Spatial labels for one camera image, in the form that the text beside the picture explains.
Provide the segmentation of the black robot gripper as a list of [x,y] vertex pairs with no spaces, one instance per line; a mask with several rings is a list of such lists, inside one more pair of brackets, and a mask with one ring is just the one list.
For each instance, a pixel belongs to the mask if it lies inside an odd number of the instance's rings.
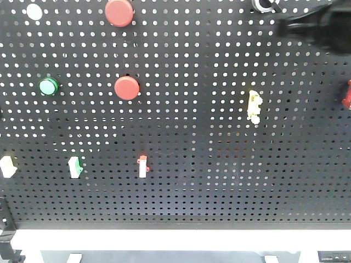
[[350,54],[350,1],[334,1],[321,18],[316,12],[279,19],[276,35],[315,40],[321,48],[335,54]]

